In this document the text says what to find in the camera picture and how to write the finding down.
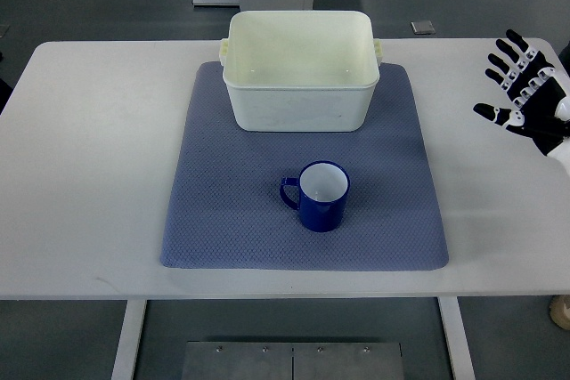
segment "robotic hand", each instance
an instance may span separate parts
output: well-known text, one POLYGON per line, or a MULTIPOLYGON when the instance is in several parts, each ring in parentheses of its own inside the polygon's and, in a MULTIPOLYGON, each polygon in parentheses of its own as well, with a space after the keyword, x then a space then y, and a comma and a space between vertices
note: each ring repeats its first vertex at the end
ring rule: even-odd
POLYGON ((501 73, 487 69, 485 74, 516 108, 479 103, 473 110, 507 131, 532 138, 543 155, 560 161, 570 174, 570 78, 513 30, 507 31, 507 39, 516 49, 502 39, 497 47, 510 62, 491 53, 489 61, 501 73))

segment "blue mat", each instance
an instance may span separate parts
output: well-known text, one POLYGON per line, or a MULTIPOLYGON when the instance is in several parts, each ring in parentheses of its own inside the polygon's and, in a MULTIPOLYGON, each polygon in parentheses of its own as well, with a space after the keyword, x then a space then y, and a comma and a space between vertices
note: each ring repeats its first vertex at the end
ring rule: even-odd
POLYGON ((405 69, 380 66, 364 125, 352 133, 252 133, 235 122, 219 62, 192 92, 160 261, 167 267, 424 271, 449 260, 405 69), (350 175, 337 229, 305 229, 281 177, 328 159, 350 175))

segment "white table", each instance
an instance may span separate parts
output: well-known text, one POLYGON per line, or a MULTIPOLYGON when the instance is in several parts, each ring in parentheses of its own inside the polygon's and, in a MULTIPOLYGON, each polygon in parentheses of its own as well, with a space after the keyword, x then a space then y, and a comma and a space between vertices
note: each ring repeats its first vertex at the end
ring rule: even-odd
MULTIPOLYGON (((532 43, 559 65, 546 42, 532 43)), ((440 298, 452 307, 449 320, 457 295, 570 292, 570 178, 530 140, 472 111, 480 101, 509 105, 484 74, 487 53, 496 51, 491 39, 383 42, 384 61, 410 76, 447 266, 163 267, 162 231, 194 76, 201 63, 217 60, 218 46, 62 42, 36 49, 0 117, 0 298, 438 296, 453 297, 440 298)))

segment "metal plate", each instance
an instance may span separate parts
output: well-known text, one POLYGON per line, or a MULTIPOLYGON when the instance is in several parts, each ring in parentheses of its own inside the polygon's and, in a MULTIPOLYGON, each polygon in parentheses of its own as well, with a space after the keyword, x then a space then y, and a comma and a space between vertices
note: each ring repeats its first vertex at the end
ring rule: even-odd
POLYGON ((295 380, 403 380, 398 343, 295 344, 295 380))
POLYGON ((291 344, 188 342, 182 380, 291 380, 291 344))
POLYGON ((400 344, 189 342, 183 380, 403 380, 400 344))
POLYGON ((436 33, 436 29, 429 20, 412 21, 411 29, 415 35, 434 35, 436 33))

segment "plastic container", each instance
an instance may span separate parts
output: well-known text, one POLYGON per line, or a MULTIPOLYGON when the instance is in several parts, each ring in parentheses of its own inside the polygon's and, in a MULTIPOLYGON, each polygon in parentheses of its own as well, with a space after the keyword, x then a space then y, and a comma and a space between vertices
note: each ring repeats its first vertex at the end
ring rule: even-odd
POLYGON ((247 11, 220 47, 238 125, 247 131, 358 129, 382 52, 371 21, 350 11, 247 11))

